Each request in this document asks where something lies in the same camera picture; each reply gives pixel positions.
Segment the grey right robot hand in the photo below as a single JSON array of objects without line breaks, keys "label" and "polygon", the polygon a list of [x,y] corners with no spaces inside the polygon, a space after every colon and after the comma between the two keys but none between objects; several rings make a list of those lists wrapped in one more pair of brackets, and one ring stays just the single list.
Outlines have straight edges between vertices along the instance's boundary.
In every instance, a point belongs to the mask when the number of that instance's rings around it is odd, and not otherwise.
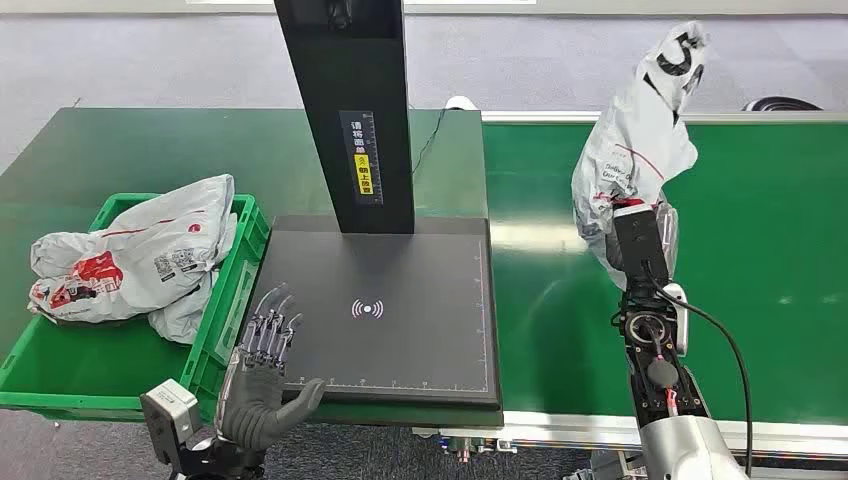
[{"label": "grey right robot hand", "polygon": [[672,281],[679,243],[677,210],[664,200],[617,205],[604,238],[605,260],[622,291]]}]

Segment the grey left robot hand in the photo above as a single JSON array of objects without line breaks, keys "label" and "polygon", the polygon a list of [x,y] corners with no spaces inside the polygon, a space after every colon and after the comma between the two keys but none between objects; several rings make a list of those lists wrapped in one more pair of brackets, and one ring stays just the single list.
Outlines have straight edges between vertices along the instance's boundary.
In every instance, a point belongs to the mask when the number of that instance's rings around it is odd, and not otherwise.
[{"label": "grey left robot hand", "polygon": [[264,451],[319,406],[326,382],[307,381],[283,400],[288,355],[303,315],[285,283],[271,288],[244,320],[219,393],[214,426],[221,440]]}]

